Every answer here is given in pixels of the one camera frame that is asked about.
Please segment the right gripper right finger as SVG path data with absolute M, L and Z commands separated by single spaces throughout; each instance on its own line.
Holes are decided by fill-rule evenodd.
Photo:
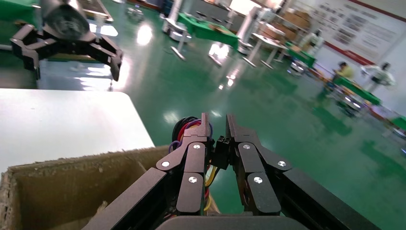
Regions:
M 230 139 L 230 164 L 236 173 L 244 211 L 254 216 L 278 216 L 282 210 L 282 174 L 292 168 L 284 157 L 264 147 L 255 130 L 238 125 L 233 114 L 226 116 Z

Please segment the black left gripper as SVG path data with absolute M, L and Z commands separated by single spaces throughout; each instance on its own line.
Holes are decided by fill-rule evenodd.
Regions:
M 11 39 L 12 53 L 25 69 L 40 76 L 40 60 L 56 54 L 88 55 L 110 67 L 114 81 L 119 80 L 123 51 L 109 37 L 97 38 L 82 8 L 43 8 L 43 33 L 24 25 Z

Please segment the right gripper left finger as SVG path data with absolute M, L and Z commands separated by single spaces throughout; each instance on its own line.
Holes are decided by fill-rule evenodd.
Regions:
M 209 115 L 183 119 L 172 133 L 168 154 L 156 163 L 166 172 L 166 189 L 176 215 L 202 215 L 205 205 L 205 174 L 211 149 Z

